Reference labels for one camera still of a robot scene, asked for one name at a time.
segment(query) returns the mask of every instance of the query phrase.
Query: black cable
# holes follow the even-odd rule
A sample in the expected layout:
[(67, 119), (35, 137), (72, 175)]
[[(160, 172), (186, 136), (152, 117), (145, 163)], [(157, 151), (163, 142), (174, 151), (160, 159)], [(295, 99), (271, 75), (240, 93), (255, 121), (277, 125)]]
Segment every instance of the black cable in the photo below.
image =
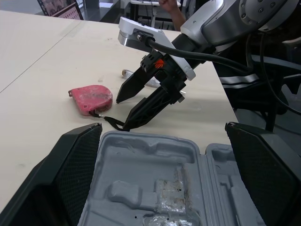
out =
[(149, 19), (149, 12), (148, 12), (148, 10), (147, 10), (146, 5), (144, 5), (144, 6), (145, 6), (145, 9), (146, 9), (147, 23), (148, 23), (148, 26), (150, 27), (151, 25), (150, 25), (150, 19)]
[(274, 92), (273, 90), (273, 87), (269, 81), (269, 77), (267, 75), (267, 71), (265, 69), (265, 64), (264, 64), (264, 58), (263, 58), (263, 54), (264, 54), (264, 47), (265, 47), (265, 43), (264, 43), (264, 38), (265, 38), (265, 34), (262, 34), (262, 37), (261, 37), (261, 42), (260, 42), (260, 65), (261, 65), (261, 70), (262, 70), (262, 73), (263, 73), (263, 76), (269, 86), (269, 89), (273, 95), (273, 97), (275, 98), (275, 100), (277, 100), (277, 102), (282, 105), (283, 107), (287, 108), (289, 111), (297, 114), (297, 115), (301, 115), (301, 112), (291, 108), (289, 105), (285, 104), (282, 102), (282, 100), (279, 99), (279, 97), (276, 95), (276, 93)]
[(228, 67), (233, 68), (236, 71), (239, 71), (243, 74), (251, 74), (253, 72), (253, 68), (249, 68), (247, 66), (244, 66), (238, 62), (235, 62), (233, 60), (229, 60), (227, 58), (216, 56), (212, 54), (206, 54), (206, 53), (196, 53), (196, 52), (189, 52), (189, 51), (183, 51), (175, 48), (166, 47), (163, 45), (160, 45), (159, 43), (156, 43), (153, 40), (148, 39), (147, 44), (161, 52), (164, 52), (169, 55), (173, 55), (175, 57), (181, 57), (186, 59), (194, 59), (194, 60), (205, 60), (205, 61), (212, 61), (218, 64), (222, 64)]
[(251, 48), (250, 48), (250, 42), (251, 42), (252, 35), (249, 34), (248, 38), (246, 40), (246, 65), (248, 68), (254, 69), (252, 55), (251, 55)]
[(151, 23), (153, 18), (154, 18), (154, 9), (153, 9), (154, 6), (152, 4), (152, 1), (150, 1), (150, 3), (151, 3), (151, 14), (152, 14), (152, 17), (151, 17), (151, 20), (150, 20), (150, 23)]

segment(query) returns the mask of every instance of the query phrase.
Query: person's hand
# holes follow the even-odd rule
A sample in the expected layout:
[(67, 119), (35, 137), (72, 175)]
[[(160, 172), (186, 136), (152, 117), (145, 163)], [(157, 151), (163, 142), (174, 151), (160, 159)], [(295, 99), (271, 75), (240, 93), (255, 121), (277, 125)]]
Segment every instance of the person's hand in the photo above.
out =
[(178, 9), (176, 0), (159, 0), (159, 4), (167, 13), (172, 13)]

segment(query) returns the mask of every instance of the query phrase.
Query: table surface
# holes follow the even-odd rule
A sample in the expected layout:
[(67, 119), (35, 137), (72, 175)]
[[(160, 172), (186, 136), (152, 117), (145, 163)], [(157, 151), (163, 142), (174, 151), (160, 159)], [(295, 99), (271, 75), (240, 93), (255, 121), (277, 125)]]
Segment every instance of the table surface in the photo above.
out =
[(0, 12), (0, 92), (80, 21)]
[(131, 4), (134, 5), (146, 5), (146, 6), (159, 6), (158, 1), (138, 1), (138, 0), (131, 0)]
[[(63, 133), (99, 121), (81, 116), (68, 91), (99, 84), (107, 86), (116, 98), (124, 82), (121, 71), (135, 71), (145, 55), (119, 44), (117, 24), (2, 11), (0, 18), (4, 14), (30, 23), (15, 27), (14, 32), (9, 26), (2, 25), (1, 29), (6, 36), (10, 32), (11, 37), (6, 39), (11, 43), (8, 57), (1, 56), (4, 68), (0, 67), (0, 84), (14, 82), (0, 93), (0, 211)], [(51, 36), (45, 35), (45, 21), (56, 34), (52, 43), (48, 42), (50, 39), (38, 42)], [(21, 31), (28, 28), (31, 35), (22, 35)], [(179, 35), (173, 31), (165, 33), (170, 40)], [(147, 125), (133, 131), (187, 138), (202, 153), (210, 143), (229, 144), (224, 125), (236, 121), (236, 117), (214, 66), (206, 62), (195, 72), (197, 77), (186, 82), (187, 94), (182, 103), (169, 105)], [(131, 108), (153, 91), (145, 87), (134, 98), (114, 103), (105, 115), (125, 121)], [(103, 133), (110, 130), (113, 128), (104, 121)]]

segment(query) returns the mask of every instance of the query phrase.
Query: silver object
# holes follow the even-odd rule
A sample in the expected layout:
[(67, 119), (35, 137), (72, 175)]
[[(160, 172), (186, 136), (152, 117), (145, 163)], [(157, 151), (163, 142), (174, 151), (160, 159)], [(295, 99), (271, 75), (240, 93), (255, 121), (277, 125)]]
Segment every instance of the silver object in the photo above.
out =
[(275, 14), (274, 20), (271, 15), (279, 10), (284, 1), (211, 0), (182, 25), (181, 32), (202, 48), (224, 45), (239, 35), (248, 34), (268, 18), (271, 18), (267, 22), (269, 30), (282, 24), (291, 15), (298, 2), (298, 0), (287, 1)]

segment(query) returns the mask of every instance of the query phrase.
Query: white stripe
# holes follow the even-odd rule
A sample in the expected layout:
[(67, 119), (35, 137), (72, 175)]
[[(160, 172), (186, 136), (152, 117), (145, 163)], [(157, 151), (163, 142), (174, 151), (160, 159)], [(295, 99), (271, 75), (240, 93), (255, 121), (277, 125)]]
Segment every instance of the white stripe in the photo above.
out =
[(233, 77), (220, 77), (221, 83), (233, 84), (239, 82), (253, 82), (258, 80), (258, 76), (256, 74), (250, 74), (247, 76), (233, 76)]
[[(260, 56), (252, 55), (252, 60), (256, 61), (256, 62), (260, 62)], [(277, 58), (272, 58), (272, 57), (268, 57), (268, 56), (264, 56), (263, 61), (264, 61), (264, 63), (268, 63), (268, 64), (272, 64), (272, 65), (279, 65), (279, 66), (283, 66), (283, 67), (290, 67), (290, 68), (301, 71), (301, 65), (295, 64), (295, 63), (292, 63), (289, 61), (279, 60)]]
[(284, 79), (289, 79), (289, 78), (293, 78), (293, 77), (300, 77), (301, 74), (293, 74), (293, 75), (288, 75), (283, 77)]
[(247, 86), (251, 86), (253, 84), (238, 84), (238, 85), (223, 85), (222, 87), (224, 89), (241, 89), (241, 88), (244, 88), (244, 87), (247, 87)]

